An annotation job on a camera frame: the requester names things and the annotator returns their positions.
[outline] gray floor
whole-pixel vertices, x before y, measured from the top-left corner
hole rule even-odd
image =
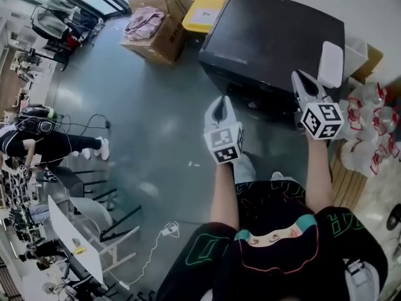
[[[119,45],[126,19],[107,23],[95,46],[86,45],[63,73],[56,73],[48,96],[61,114],[86,124],[95,113],[106,115],[110,131],[87,130],[85,135],[110,139],[107,163],[92,158],[68,158],[73,170],[101,167],[108,170],[107,187],[119,189],[117,201],[124,211],[138,204],[142,211],[130,220],[140,233],[127,251],[138,256],[113,271],[125,283],[142,272],[150,249],[169,221],[180,223],[180,238],[159,239],[145,276],[131,291],[156,290],[197,225],[209,217],[215,164],[203,139],[204,112],[220,92],[197,61],[198,50],[187,47],[175,66],[153,65]],[[269,179],[280,170],[305,182],[305,137],[237,113],[243,123],[244,150],[251,154],[258,178]],[[91,125],[103,125],[102,118]],[[80,134],[82,127],[72,127]],[[189,162],[199,164],[189,166]]]

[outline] black pants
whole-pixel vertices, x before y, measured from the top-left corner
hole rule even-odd
[[[42,155],[43,164],[58,166],[64,157],[74,151],[81,152],[85,148],[97,150],[101,146],[102,142],[93,137],[52,132],[36,143],[35,154]]]
[[[49,242],[43,243],[42,245],[37,246],[35,254],[38,257],[56,256],[56,255],[65,257],[65,254],[62,251],[58,250],[59,247],[60,247],[60,243],[58,241],[49,241]]]

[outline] white sneaker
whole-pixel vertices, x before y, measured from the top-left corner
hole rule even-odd
[[[81,151],[81,154],[83,155],[83,157],[85,157],[86,159],[90,159],[90,150],[89,148],[84,148]]]
[[[104,161],[108,160],[108,157],[110,156],[110,151],[108,150],[108,139],[102,140],[102,147],[100,148],[100,154],[102,155],[102,159]]]
[[[279,181],[280,179],[284,179],[284,175],[282,175],[279,171],[276,171],[271,175],[270,181]]]
[[[247,183],[256,180],[255,168],[252,165],[250,158],[242,153],[241,158],[232,162],[234,167],[234,183]]]
[[[103,137],[97,137],[96,139],[100,140],[100,141],[102,142],[102,145],[103,145]],[[101,150],[102,150],[102,148],[94,149],[94,150],[93,150],[94,155],[95,155],[96,157],[98,157],[98,156],[100,155],[100,151],[101,151]]]

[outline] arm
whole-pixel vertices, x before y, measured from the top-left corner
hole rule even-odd
[[[217,165],[211,222],[219,222],[239,231],[237,193],[229,164]]]
[[[35,154],[36,142],[34,139],[26,139],[23,141],[23,143],[24,143],[25,150],[28,151],[28,155],[26,156],[26,160],[25,160],[25,167],[30,168],[31,163],[32,163],[32,158]]]
[[[314,140],[308,135],[308,176],[306,178],[306,205],[315,213],[332,206],[334,202],[331,186],[326,142]]]

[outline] wooden pallet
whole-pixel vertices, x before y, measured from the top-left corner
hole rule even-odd
[[[340,160],[340,149],[343,142],[338,144],[330,167],[333,173],[334,206],[349,208],[351,211],[357,206],[367,181],[367,177],[346,169]]]

